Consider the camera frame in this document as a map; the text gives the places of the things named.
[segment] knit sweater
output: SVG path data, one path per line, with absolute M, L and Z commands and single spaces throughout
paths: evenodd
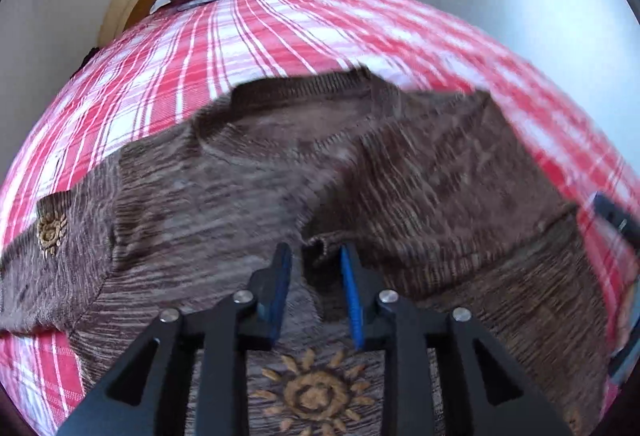
M 606 312 L 575 206 L 488 93 L 403 93 L 364 69 L 255 80 L 37 212 L 0 260 L 0 330 L 66 331 L 87 390 L 159 310 L 212 307 L 285 241 L 282 336 L 248 355 L 252 434 L 378 434 L 384 359 L 350 349 L 333 263 L 349 240 L 390 288 L 468 307 L 576 434 L 598 421 Z

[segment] sun embroidery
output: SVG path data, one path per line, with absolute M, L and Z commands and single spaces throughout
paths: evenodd
M 363 395 L 370 386 L 369 382 L 359 379 L 364 364 L 343 371 L 340 368 L 343 359 L 344 351 L 339 350 L 326 366 L 320 368 L 314 366 L 316 354 L 312 349 L 306 350 L 300 362 L 285 355 L 282 361 L 287 367 L 286 373 L 280 375 L 272 369 L 262 368 L 262 374 L 281 385 L 282 392 L 257 390 L 251 396 L 276 402 L 263 410 L 265 416 L 290 414 L 308 420 L 310 423 L 300 436 L 311 436 L 315 424 L 320 426 L 322 436 L 335 436 L 334 428 L 347 432 L 345 421 L 360 421 L 361 418 L 355 407 L 373 405 L 375 400 Z M 293 423 L 293 418 L 283 418 L 280 431 L 288 431 Z

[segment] red and white plaid bedding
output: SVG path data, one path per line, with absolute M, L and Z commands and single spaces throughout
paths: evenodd
M 220 0 L 160 12 L 78 73 L 31 131 L 0 191 L 0 239 L 34 219 L 42 196 L 66 190 L 109 153 L 185 120 L 240 82 L 348 70 L 358 64 L 405 89 L 489 89 L 578 216 L 609 313 L 609 340 L 634 256 L 594 220 L 605 191 L 640 214 L 633 171 L 590 119 L 539 71 L 484 33 L 414 0 Z M 27 422 L 52 435 L 81 401 L 65 335 L 0 337 L 0 382 Z M 605 406 L 615 396 L 607 387 Z

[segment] metal bolt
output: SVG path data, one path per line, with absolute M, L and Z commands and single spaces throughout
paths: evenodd
M 249 290 L 240 290 L 234 294 L 234 302 L 236 304 L 247 304 L 254 300 L 254 294 Z
M 466 308 L 456 308 L 453 310 L 453 318 L 458 322 L 467 322 L 471 320 L 471 312 Z
M 167 308 L 162 310 L 158 316 L 161 322 L 175 322 L 180 318 L 180 312 L 175 308 Z
M 384 304 L 391 304 L 393 302 L 398 302 L 398 292 L 396 290 L 383 290 L 378 294 L 380 302 Z

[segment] ribbed neckline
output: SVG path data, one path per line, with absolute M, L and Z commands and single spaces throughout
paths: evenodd
M 254 112 L 281 109 L 300 103 L 338 99 L 370 98 L 370 112 L 340 131 L 292 147 L 290 143 L 249 135 L 236 122 Z M 394 85 L 366 68 L 331 72 L 310 77 L 259 79 L 236 87 L 233 92 L 194 115 L 194 133 L 205 152 L 228 162 L 251 164 L 300 163 L 319 156 L 336 143 L 362 134 L 369 123 L 402 116 L 402 93 Z

